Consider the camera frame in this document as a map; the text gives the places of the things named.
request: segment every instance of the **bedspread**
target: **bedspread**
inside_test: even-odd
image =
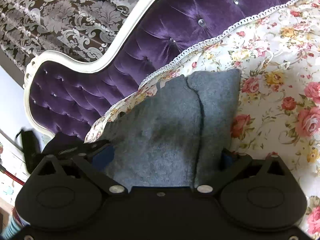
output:
[[[106,122],[128,112],[171,78],[194,71],[242,70],[231,151],[254,159],[279,155],[308,199],[300,225],[320,237],[320,0],[292,0],[282,8],[236,23],[231,34],[201,42],[147,77],[140,89],[97,120],[86,141]]]

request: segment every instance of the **damask patterned curtain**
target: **damask patterned curtain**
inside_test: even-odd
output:
[[[138,0],[0,0],[0,46],[22,71],[52,49],[100,58]]]

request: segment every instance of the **floral fabric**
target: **floral fabric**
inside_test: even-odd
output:
[[[238,27],[219,42],[185,56],[97,120],[86,142],[106,122],[128,112],[171,78],[194,71],[242,70],[231,151],[254,159],[281,156],[308,199],[301,229],[320,237],[320,0],[299,0]]]
[[[97,60],[137,1],[0,0],[0,47],[22,71],[48,49]]]

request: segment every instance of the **purple tufted headboard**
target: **purple tufted headboard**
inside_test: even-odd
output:
[[[38,69],[30,87],[33,119],[53,133],[84,140],[113,104],[197,42],[235,22],[288,0],[158,0],[104,70],[78,73],[55,62]]]

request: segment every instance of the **folded gray garment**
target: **folded gray garment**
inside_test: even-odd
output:
[[[128,190],[191,186],[200,122],[198,96],[184,76],[168,81],[155,96],[107,123],[100,138],[111,141],[115,157],[105,174]]]
[[[201,101],[202,132],[194,186],[208,184],[219,169],[221,151],[231,143],[230,127],[236,113],[241,73],[197,71],[187,83]]]

